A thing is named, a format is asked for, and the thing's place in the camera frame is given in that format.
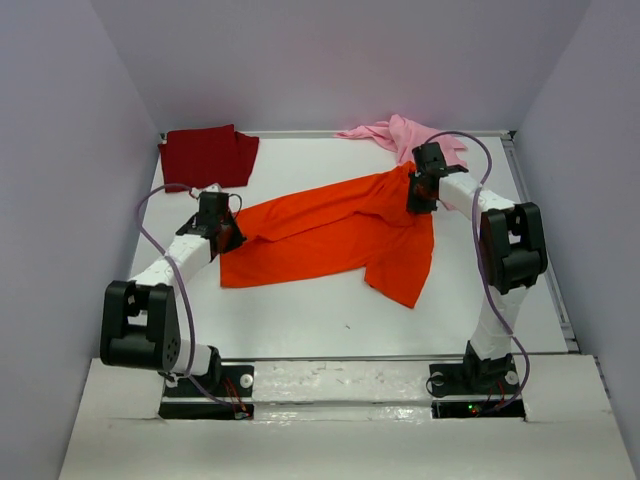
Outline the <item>orange t-shirt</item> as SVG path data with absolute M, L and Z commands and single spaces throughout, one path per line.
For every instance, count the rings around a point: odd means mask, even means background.
M 307 280 L 356 269 L 390 300 L 416 306 L 435 246 L 429 214 L 407 211 L 411 163 L 249 207 L 246 240 L 220 259 L 224 288 Z

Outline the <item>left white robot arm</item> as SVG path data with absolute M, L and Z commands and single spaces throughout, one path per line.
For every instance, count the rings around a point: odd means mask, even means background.
M 217 348 L 196 341 L 187 283 L 244 243 L 229 207 L 231 197 L 211 189 L 199 193 L 197 210 L 166 248 L 141 231 L 159 257 L 131 279 L 107 286 L 100 335 L 103 364 L 184 378 L 201 395 L 219 388 L 221 356 Z

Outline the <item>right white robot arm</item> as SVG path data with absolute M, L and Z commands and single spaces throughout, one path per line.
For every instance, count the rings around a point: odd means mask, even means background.
M 548 267 L 540 209 L 486 189 L 466 167 L 448 164 L 435 141 L 414 148 L 413 157 L 408 211 L 427 214 L 448 205 L 470 221 L 484 289 L 462 361 L 431 365 L 426 386 L 436 398 L 483 395 L 496 386 L 516 392 L 515 321 L 529 289 Z

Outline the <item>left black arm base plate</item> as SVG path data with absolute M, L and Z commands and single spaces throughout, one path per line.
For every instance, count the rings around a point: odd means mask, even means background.
M 218 381 L 209 376 L 166 375 L 158 410 L 165 420 L 245 421 L 254 418 L 255 366 L 223 363 Z

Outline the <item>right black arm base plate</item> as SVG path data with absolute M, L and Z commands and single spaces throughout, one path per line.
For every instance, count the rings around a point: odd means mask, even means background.
M 435 363 L 429 366 L 425 389 L 431 396 L 432 417 L 437 420 L 526 418 L 513 361 L 501 372 L 470 379 L 462 363 Z

